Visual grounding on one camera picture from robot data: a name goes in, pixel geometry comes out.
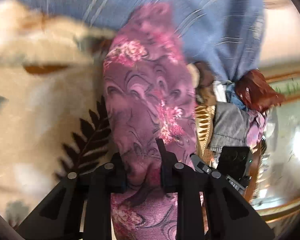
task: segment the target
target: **brown fabric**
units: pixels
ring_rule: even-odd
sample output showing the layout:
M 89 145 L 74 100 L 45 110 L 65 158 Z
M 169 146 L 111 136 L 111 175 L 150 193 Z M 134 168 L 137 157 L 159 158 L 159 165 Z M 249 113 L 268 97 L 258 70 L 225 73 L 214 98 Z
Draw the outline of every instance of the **brown fabric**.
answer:
M 208 165 L 210 165 L 210 161 L 211 159 L 214 158 L 214 154 L 212 150 L 209 150 L 208 148 L 205 148 L 204 153 L 202 155 L 202 160 L 207 163 Z
M 214 81 L 214 75 L 209 69 L 207 63 L 205 62 L 196 62 L 194 65 L 197 67 L 200 73 L 199 86 L 208 87 L 212 85 Z
M 198 87 L 198 94 L 202 101 L 200 102 L 201 106 L 215 106 L 217 101 L 213 92 L 213 85 L 208 87 Z
M 285 100 L 284 95 L 268 85 L 258 69 L 249 71 L 235 83 L 235 93 L 247 108 L 261 113 Z
M 197 103 L 201 106 L 215 106 L 217 101 L 212 85 L 214 75 L 205 62 L 196 62 L 194 65 L 200 73 L 199 85 L 196 88 Z
M 204 203 L 202 204 L 202 216 L 203 216 L 204 233 L 207 233 L 209 230 L 209 226 L 208 226 L 207 211 Z

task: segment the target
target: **cream fleece blanket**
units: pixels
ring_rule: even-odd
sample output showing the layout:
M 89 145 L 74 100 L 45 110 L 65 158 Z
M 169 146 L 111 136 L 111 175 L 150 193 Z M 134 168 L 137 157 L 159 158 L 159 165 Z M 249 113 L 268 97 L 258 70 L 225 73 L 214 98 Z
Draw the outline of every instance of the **cream fleece blanket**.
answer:
M 114 32 L 49 17 L 16 0 L 0 2 L 0 215 L 23 219 L 50 192 L 73 146 L 79 118 L 90 120 L 102 90 L 102 66 L 85 52 L 85 40 Z M 25 65 L 66 65 L 31 74 Z

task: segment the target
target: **denim fabric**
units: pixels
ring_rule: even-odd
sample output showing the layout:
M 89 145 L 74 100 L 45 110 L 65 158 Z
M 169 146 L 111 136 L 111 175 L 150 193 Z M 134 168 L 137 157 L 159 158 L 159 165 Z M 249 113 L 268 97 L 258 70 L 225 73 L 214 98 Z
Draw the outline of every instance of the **denim fabric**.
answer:
M 228 103 L 233 103 L 235 104 L 239 109 L 243 110 L 243 111 L 248 111 L 248 108 L 245 106 L 244 103 L 242 103 L 242 101 L 239 99 L 239 97 L 237 96 L 237 94 L 234 91 L 234 87 L 235 84 L 231 83 L 229 85 L 227 85 L 226 87 L 226 99 Z
M 221 81 L 258 67 L 264 29 L 262 0 L 20 0 L 46 13 L 118 30 L 141 4 L 169 1 L 189 63 L 205 61 Z
M 223 146 L 247 146 L 249 117 L 234 104 L 217 102 L 213 134 L 208 148 L 221 153 Z

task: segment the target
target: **purple cloth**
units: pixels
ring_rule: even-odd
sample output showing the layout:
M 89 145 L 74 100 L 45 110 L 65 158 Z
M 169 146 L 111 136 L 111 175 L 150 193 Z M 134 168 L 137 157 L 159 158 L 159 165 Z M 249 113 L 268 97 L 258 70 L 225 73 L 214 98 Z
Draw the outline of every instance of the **purple cloth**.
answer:
M 111 198 L 118 240 L 175 239 L 177 194 L 160 187 L 155 139 L 192 166 L 196 125 L 191 75 L 171 19 L 168 4 L 139 7 L 104 61 L 106 108 L 128 177 L 127 192 Z
M 256 110 L 248 110 L 250 128 L 247 133 L 247 145 L 255 146 L 261 141 L 263 130 L 266 127 L 265 117 Z

